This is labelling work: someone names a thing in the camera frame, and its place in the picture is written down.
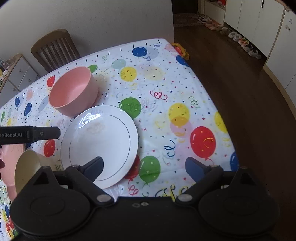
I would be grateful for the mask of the person's left hand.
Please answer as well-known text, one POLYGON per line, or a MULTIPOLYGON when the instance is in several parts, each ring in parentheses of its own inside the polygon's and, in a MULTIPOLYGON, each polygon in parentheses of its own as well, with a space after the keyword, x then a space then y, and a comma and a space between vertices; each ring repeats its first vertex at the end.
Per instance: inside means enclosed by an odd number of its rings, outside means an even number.
POLYGON ((4 168, 5 167, 5 163, 3 162, 2 159, 0 159, 0 169, 4 168))

